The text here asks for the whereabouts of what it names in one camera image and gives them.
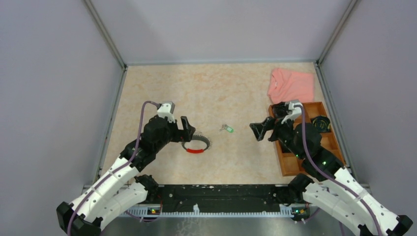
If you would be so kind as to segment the metal keyring with red handle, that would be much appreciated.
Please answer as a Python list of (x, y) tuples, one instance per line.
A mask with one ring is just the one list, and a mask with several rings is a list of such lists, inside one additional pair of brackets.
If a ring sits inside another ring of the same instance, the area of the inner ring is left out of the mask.
[(202, 132), (194, 133), (191, 141), (182, 142), (182, 148), (191, 154), (201, 154), (211, 148), (212, 142), (209, 137), (204, 135)]

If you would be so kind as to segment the green key tag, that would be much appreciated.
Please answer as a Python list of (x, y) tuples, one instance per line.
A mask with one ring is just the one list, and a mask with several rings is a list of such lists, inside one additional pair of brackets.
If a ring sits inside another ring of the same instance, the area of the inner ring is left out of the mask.
[(232, 127), (228, 126), (227, 124), (223, 124), (221, 126), (221, 128), (219, 129), (219, 132), (221, 132), (221, 131), (227, 131), (229, 133), (233, 133), (234, 129)]

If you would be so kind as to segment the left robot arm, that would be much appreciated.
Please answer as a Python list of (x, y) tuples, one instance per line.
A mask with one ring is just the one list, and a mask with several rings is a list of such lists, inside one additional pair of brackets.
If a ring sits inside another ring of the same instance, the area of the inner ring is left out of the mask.
[(70, 203), (56, 209), (60, 228), (69, 236), (98, 236), (106, 226), (135, 204), (152, 203), (158, 191), (148, 177), (145, 183), (135, 182), (125, 190), (125, 183), (138, 175), (168, 143), (190, 142), (196, 131), (187, 117), (181, 116), (183, 129), (158, 115), (144, 126), (139, 137), (120, 153), (112, 167)]

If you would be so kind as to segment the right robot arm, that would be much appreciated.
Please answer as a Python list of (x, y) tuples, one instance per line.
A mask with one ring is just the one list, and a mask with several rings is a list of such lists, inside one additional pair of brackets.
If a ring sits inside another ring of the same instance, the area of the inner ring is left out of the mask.
[(267, 117), (249, 126), (257, 141), (272, 131), (270, 142), (279, 141), (302, 160), (306, 173), (298, 174), (289, 184), (293, 202), (316, 205), (357, 236), (403, 236), (412, 227), (410, 217), (384, 207), (321, 145), (322, 136), (306, 121), (302, 105), (295, 105), (281, 119)]

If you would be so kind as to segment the black coil top left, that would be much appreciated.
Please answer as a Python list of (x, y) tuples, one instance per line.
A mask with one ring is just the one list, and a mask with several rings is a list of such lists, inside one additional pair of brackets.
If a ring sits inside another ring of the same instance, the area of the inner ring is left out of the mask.
[(289, 113), (288, 104), (280, 102), (271, 106), (272, 114), (275, 118), (284, 118)]

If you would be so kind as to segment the wooden compartment tray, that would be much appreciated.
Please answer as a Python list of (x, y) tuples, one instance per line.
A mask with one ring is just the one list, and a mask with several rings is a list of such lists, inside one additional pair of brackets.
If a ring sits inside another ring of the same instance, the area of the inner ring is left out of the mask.
[[(328, 150), (332, 153), (335, 158), (339, 160), (339, 162), (345, 166), (346, 162), (344, 157), (341, 154), (341, 151), (339, 149), (338, 142), (335, 137), (335, 133), (332, 131), (329, 133), (320, 133), (317, 131), (317, 129), (313, 126), (311, 123), (311, 120), (314, 117), (317, 116), (327, 116), (327, 113), (325, 111), (324, 105), (322, 102), (308, 102), (308, 103), (302, 103), (304, 110), (305, 110), (305, 118), (306, 118), (306, 131), (307, 131), (307, 146), (309, 147), (309, 152), (313, 160), (315, 160), (315, 157), (318, 155), (318, 151), (320, 149), (317, 149), (317, 152), (314, 152), (310, 149), (310, 143), (313, 141), (316, 141), (317, 135), (320, 135), (320, 146), (323, 149)], [(269, 114), (273, 116), (271, 106), (269, 108)], [(299, 148), (302, 152), (304, 152), (303, 144), (302, 144), (302, 133), (301, 133), (301, 122), (302, 122), (302, 115), (299, 116), (294, 121), (294, 135), (295, 138), (293, 138), (292, 142), (294, 145)], [(277, 154), (278, 154), (278, 161), (281, 168), (281, 173), (283, 176), (296, 176), (297, 174), (308, 174), (306, 172), (304, 166), (307, 166), (308, 168), (315, 170), (309, 163), (306, 157), (300, 157), (300, 155), (297, 157), (296, 154), (291, 152), (290, 149), (288, 149), (284, 143), (280, 141), (275, 141)]]

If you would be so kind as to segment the pink folded cloth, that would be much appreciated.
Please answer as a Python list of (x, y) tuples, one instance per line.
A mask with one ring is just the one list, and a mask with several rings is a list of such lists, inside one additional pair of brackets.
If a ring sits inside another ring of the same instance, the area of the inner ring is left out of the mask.
[(270, 75), (267, 96), (273, 104), (292, 100), (313, 102), (315, 76), (312, 73), (275, 68)]

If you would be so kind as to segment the black yellow coil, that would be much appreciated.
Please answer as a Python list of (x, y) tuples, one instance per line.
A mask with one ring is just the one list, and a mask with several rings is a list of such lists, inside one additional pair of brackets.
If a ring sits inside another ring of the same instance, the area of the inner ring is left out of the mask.
[(314, 117), (311, 123), (320, 133), (329, 133), (331, 131), (330, 119), (326, 116)]

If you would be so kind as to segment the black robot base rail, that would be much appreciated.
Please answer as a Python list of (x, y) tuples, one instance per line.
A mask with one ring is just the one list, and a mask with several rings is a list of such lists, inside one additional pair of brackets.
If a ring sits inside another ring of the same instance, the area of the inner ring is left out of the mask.
[(279, 213), (308, 215), (312, 204), (293, 193), (286, 184), (160, 185), (137, 204), (151, 207), (150, 214), (162, 213)]

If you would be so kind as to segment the aluminium frame right rail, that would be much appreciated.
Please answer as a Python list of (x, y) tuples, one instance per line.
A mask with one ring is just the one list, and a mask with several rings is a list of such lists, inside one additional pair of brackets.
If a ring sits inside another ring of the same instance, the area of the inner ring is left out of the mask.
[(356, 170), (351, 162), (349, 146), (346, 143), (344, 130), (343, 130), (342, 124), (339, 121), (339, 114), (337, 111), (337, 107), (334, 103), (333, 97), (332, 97), (328, 79), (326, 78), (326, 75), (324, 72), (324, 66), (325, 66), (327, 59), (329, 58), (331, 51), (336, 45), (336, 42), (338, 41), (339, 37), (342, 35), (345, 26), (347, 25), (348, 21), (350, 20), (351, 16), (353, 15), (354, 11), (357, 9), (360, 3), (361, 1), (359, 0), (349, 1), (349, 4), (346, 10), (344, 11), (341, 19), (336, 25), (331, 37), (327, 41), (319, 58), (314, 62), (315, 71), (318, 76), (318, 80), (319, 80), (320, 87), (324, 96), (328, 114), (330, 115), (332, 130), (335, 132), (335, 137), (338, 142), (341, 154), (345, 159), (347, 169), (348, 171), (350, 171), (350, 173), (353, 176), (356, 175)]

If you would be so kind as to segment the aluminium frame rail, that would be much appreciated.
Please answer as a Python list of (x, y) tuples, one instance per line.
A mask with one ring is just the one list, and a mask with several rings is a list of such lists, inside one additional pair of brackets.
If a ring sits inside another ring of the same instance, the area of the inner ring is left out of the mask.
[(357, 9), (360, 3), (361, 1), (359, 0), (349, 1), (349, 4), (346, 10), (344, 11), (341, 19), (336, 25), (331, 37), (327, 41), (319, 58), (314, 62), (315, 71), (318, 76), (318, 80), (319, 80), (320, 87), (324, 96), (328, 114), (330, 115), (332, 130), (335, 132), (335, 137), (338, 142), (341, 154), (345, 159), (347, 169), (348, 171), (350, 171), (350, 173), (353, 176), (356, 175), (356, 170), (351, 162), (349, 146), (346, 143), (344, 130), (343, 130), (342, 124), (339, 121), (339, 114), (337, 111), (337, 107), (334, 103), (333, 97), (332, 97), (328, 79), (326, 78), (326, 75), (324, 72), (324, 66), (325, 66), (327, 59), (329, 58), (331, 51), (336, 45), (336, 42), (338, 41), (339, 37), (342, 35), (345, 26), (347, 25), (348, 21), (350, 20), (351, 16), (353, 15), (354, 11)]
[(127, 71), (127, 65), (124, 62), (124, 60), (122, 59), (122, 56), (120, 54), (120, 52), (118, 51), (116, 44), (114, 43), (109, 31), (107, 30), (103, 20), (101, 19), (99, 12), (97, 11), (93, 1), (91, 0), (84, 0), (83, 4), (85, 5), (88, 13), (90, 14), (90, 16), (92, 17), (92, 21), (94, 22), (98, 32), (100, 33), (104, 43), (107, 46), (108, 51), (111, 53), (111, 55), (113, 56), (113, 58), (116, 60), (117, 64), (118, 64), (118, 69), (120, 71), (117, 79), (116, 79), (116, 88), (115, 88), (115, 93), (111, 99), (111, 103), (110, 103), (110, 116), (106, 121), (106, 126), (105, 126), (105, 133), (104, 133), (104, 138), (103, 141), (100, 145), (100, 149), (99, 149), (99, 159), (98, 159), (98, 163), (97, 163), (97, 168), (94, 171), (94, 176), (92, 181), (95, 182), (96, 180), (99, 179), (99, 177), (101, 176), (102, 170), (103, 170), (103, 166), (104, 166), (104, 162), (105, 162), (105, 158), (106, 158), (106, 153), (107, 153), (107, 149), (108, 149), (108, 141), (110, 139), (111, 136), (111, 132), (112, 132), (112, 128), (114, 125), (114, 119), (117, 113), (117, 106), (119, 105), (119, 101), (120, 101), (120, 96), (121, 96), (121, 91), (122, 91), (122, 86), (124, 85), (124, 81), (125, 81), (125, 77), (126, 77), (126, 71)]

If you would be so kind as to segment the aluminium frame left rail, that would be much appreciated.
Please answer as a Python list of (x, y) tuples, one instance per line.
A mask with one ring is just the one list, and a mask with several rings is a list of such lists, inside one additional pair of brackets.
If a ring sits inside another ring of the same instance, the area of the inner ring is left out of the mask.
[(103, 141), (100, 145), (100, 149), (99, 149), (99, 159), (98, 159), (98, 163), (97, 163), (97, 168), (94, 171), (94, 176), (92, 181), (95, 182), (96, 180), (99, 179), (99, 177), (101, 176), (102, 170), (103, 170), (103, 166), (104, 166), (104, 162), (105, 162), (105, 158), (106, 158), (106, 153), (107, 153), (107, 149), (108, 149), (108, 141), (110, 139), (111, 136), (111, 132), (112, 132), (112, 128), (114, 125), (114, 119), (117, 113), (117, 106), (119, 105), (119, 101), (120, 101), (120, 96), (121, 96), (121, 91), (122, 91), (122, 86), (124, 85), (124, 81), (125, 81), (125, 77), (126, 77), (126, 71), (127, 71), (127, 65), (124, 62), (124, 60), (122, 59), (122, 56), (120, 54), (120, 52), (118, 51), (116, 44), (114, 43), (109, 31), (107, 30), (103, 20), (101, 19), (99, 12), (97, 11), (93, 1), (91, 0), (84, 0), (83, 4), (85, 5), (88, 13), (90, 14), (90, 16), (92, 17), (92, 21), (94, 22), (98, 32), (100, 33), (104, 43), (107, 46), (108, 51), (111, 53), (111, 55), (113, 56), (113, 58), (116, 60), (117, 64), (118, 64), (118, 69), (120, 71), (117, 79), (116, 79), (116, 88), (115, 88), (115, 93), (111, 99), (111, 103), (110, 103), (110, 116), (106, 121), (106, 126), (105, 126), (105, 133), (104, 133), (104, 138)]

